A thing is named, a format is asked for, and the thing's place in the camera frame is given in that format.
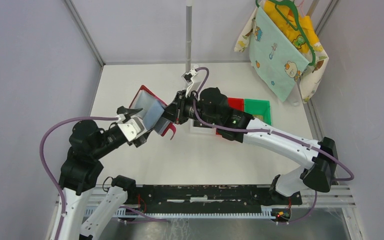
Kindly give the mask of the mint cartoon cloth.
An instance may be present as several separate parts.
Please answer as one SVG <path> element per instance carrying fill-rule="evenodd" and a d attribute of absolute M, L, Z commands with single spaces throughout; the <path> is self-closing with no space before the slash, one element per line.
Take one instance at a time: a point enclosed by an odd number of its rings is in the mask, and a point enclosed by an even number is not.
<path fill-rule="evenodd" d="M 261 7 L 252 21 L 249 58 L 258 76 L 282 102 L 309 65 Z"/>

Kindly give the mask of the white plastic bin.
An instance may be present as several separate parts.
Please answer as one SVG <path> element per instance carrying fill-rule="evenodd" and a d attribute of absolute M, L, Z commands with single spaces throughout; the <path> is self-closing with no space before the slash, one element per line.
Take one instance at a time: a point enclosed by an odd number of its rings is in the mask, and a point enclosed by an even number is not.
<path fill-rule="evenodd" d="M 197 120 L 190 120 L 189 132 L 197 135 L 216 135 L 216 130 L 209 126 L 202 124 Z"/>

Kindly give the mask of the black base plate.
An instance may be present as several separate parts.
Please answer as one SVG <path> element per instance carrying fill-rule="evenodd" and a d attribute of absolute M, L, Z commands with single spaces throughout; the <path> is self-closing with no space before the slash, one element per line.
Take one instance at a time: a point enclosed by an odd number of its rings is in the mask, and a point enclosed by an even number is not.
<path fill-rule="evenodd" d="M 303 203 L 300 192 L 281 196 L 268 185 L 137 185 L 126 205 L 147 214 L 251 214 L 262 207 Z"/>

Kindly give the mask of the green plastic bin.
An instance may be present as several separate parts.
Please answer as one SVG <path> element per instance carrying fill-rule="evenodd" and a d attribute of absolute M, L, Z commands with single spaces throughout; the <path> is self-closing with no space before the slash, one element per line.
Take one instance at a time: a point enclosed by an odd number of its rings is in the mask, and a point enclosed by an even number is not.
<path fill-rule="evenodd" d="M 258 100 L 258 99 L 244 99 L 244 111 L 251 115 L 263 115 L 265 122 L 268 125 L 272 125 L 271 118 L 271 105 L 268 100 Z"/>

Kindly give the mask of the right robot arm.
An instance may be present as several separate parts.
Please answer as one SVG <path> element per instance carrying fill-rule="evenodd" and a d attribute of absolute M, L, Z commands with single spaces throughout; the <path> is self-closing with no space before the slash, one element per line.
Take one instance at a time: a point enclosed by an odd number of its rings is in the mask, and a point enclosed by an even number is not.
<path fill-rule="evenodd" d="M 263 147 L 299 164 L 295 170 L 279 174 L 272 181 L 268 196 L 275 204 L 282 204 L 306 188 L 328 193 L 335 181 L 338 160 L 333 139 L 300 138 L 272 127 L 229 106 L 228 97 L 217 87 L 206 88 L 201 93 L 194 91 L 190 96 L 185 90 L 178 91 L 162 117 L 176 125 L 188 120 L 201 122 L 226 140 Z"/>

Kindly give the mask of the red plastic bin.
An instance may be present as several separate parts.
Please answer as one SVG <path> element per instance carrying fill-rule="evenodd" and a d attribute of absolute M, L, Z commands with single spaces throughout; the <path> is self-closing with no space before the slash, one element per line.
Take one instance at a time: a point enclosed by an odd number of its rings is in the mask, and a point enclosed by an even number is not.
<path fill-rule="evenodd" d="M 242 98 L 228 97 L 223 102 L 223 107 L 220 110 L 220 125 L 230 129 L 242 129 L 241 126 L 244 121 L 244 100 Z"/>

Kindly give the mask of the metal pole stand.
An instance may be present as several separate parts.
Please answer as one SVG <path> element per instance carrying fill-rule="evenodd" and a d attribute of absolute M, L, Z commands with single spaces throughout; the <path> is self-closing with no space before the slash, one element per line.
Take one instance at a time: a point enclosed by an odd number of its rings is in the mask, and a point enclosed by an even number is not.
<path fill-rule="evenodd" d="M 188 73 L 192 68 L 193 3 L 193 0 L 185 1 L 185 74 Z"/>

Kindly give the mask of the white cartoon cloth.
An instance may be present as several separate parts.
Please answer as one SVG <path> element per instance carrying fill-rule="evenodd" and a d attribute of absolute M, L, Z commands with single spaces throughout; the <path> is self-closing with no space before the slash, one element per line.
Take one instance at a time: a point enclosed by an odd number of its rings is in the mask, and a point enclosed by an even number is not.
<path fill-rule="evenodd" d="M 320 43 L 309 16 L 302 16 L 298 11 L 287 5 L 262 0 L 254 9 L 240 33 L 234 51 L 244 52 L 248 50 L 249 52 L 253 19 L 259 7 L 264 10 L 293 46 L 309 61 L 308 66 L 298 78 L 294 87 L 299 88 L 301 101 L 307 103 L 317 91 L 329 61 L 328 54 Z"/>

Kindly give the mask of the red leather card holder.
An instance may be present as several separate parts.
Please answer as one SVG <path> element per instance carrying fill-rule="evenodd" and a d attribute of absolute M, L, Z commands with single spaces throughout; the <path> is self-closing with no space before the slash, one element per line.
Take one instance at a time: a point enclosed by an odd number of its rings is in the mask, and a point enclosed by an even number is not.
<path fill-rule="evenodd" d="M 177 129 L 172 122 L 163 118 L 166 107 L 167 104 L 145 85 L 140 86 L 129 105 L 129 109 L 142 109 L 138 115 L 144 120 L 146 130 L 153 130 L 162 137 L 171 131 L 170 140 L 172 140 Z"/>

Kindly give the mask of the gold cards stack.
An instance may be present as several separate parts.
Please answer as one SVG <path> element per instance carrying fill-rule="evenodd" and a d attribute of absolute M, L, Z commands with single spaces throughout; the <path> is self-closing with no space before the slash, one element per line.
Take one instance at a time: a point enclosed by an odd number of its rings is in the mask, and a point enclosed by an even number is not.
<path fill-rule="evenodd" d="M 253 117 L 261 120 L 262 122 L 265 122 L 265 117 L 261 114 L 254 114 Z"/>

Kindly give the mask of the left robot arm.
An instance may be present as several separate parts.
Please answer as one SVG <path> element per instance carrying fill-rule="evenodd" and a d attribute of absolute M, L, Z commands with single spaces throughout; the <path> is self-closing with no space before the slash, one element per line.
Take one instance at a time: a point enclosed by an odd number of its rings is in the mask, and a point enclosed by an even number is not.
<path fill-rule="evenodd" d="M 60 177 L 53 181 L 59 194 L 59 216 L 50 235 L 52 240 L 97 240 L 121 205 L 137 198 L 135 180 L 118 176 L 95 211 L 82 222 L 88 202 L 104 166 L 101 159 L 124 144 L 143 143 L 155 122 L 144 124 L 143 108 L 117 109 L 115 117 L 85 116 L 61 121 L 42 137 L 39 155 L 46 163 L 44 146 L 47 137 L 58 127 L 74 123 L 69 137 L 70 147 L 60 169 Z"/>

